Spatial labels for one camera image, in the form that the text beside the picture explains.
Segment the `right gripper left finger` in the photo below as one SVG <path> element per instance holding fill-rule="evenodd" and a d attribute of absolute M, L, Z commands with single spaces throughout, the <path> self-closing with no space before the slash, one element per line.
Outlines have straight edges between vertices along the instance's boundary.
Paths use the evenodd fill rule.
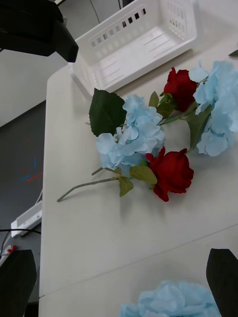
<path fill-rule="evenodd" d="M 13 251 L 0 267 L 0 316 L 24 316 L 37 280 L 31 250 Z"/>

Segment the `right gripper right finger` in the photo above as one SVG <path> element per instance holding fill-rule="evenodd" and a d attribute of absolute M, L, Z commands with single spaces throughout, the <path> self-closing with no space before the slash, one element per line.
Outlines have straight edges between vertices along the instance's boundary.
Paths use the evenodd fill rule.
<path fill-rule="evenodd" d="M 211 249 L 206 279 L 223 317 L 238 317 L 238 259 L 229 249 Z"/>

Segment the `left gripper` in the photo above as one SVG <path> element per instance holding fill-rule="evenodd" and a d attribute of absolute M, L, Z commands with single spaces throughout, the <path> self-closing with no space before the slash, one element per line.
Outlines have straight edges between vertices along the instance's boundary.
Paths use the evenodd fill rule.
<path fill-rule="evenodd" d="M 2 0 L 0 49 L 39 56 L 58 53 L 75 62 L 78 45 L 58 5 L 50 0 Z"/>

